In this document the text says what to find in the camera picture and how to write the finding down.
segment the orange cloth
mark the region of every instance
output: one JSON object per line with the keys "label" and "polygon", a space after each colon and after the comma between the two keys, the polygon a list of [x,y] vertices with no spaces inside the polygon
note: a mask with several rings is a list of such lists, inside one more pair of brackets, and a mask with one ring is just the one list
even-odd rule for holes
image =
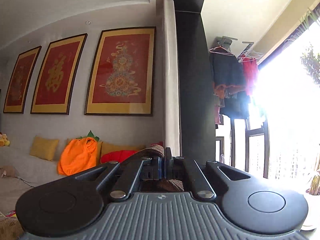
{"label": "orange cloth", "polygon": [[97,149],[91,137],[73,139],[61,154],[58,173],[69,176],[96,166]]}

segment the framed artwork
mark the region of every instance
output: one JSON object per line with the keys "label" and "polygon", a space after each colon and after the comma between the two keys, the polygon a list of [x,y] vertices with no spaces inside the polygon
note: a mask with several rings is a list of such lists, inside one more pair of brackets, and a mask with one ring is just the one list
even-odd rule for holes
{"label": "framed artwork", "polygon": [[87,34],[49,44],[33,94],[31,114],[69,114],[73,83]]}
{"label": "framed artwork", "polygon": [[41,46],[18,56],[4,101],[4,113],[23,114],[30,79],[40,50]]}
{"label": "framed artwork", "polygon": [[84,114],[152,115],[156,28],[101,32]]}

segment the gray ribbed platform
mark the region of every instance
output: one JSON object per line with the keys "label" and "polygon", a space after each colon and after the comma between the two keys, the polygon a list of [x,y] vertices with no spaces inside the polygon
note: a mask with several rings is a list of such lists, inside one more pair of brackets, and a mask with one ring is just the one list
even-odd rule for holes
{"label": "gray ribbed platform", "polygon": [[215,204],[198,202],[188,192],[135,193],[112,203],[102,217],[82,232],[59,238],[26,233],[22,240],[305,240],[298,232],[262,236],[227,222]]}

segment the silver bolt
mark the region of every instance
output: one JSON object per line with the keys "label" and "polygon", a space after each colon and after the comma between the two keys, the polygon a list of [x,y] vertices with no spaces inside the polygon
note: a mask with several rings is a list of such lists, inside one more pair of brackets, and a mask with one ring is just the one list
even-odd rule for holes
{"label": "silver bolt", "polygon": [[124,198],[126,194],[122,190],[114,190],[110,193],[110,196],[113,198]]}
{"label": "silver bolt", "polygon": [[212,198],[214,196],[213,192],[210,190],[201,190],[198,192],[200,198]]}

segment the stuffed toy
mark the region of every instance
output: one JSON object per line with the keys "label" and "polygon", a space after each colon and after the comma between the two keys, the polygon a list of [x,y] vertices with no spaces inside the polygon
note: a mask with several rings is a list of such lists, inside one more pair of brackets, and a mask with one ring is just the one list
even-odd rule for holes
{"label": "stuffed toy", "polygon": [[0,146],[9,146],[10,141],[8,140],[7,135],[0,133]]}
{"label": "stuffed toy", "polygon": [[17,170],[13,166],[5,165],[0,167],[1,178],[3,177],[16,177]]}

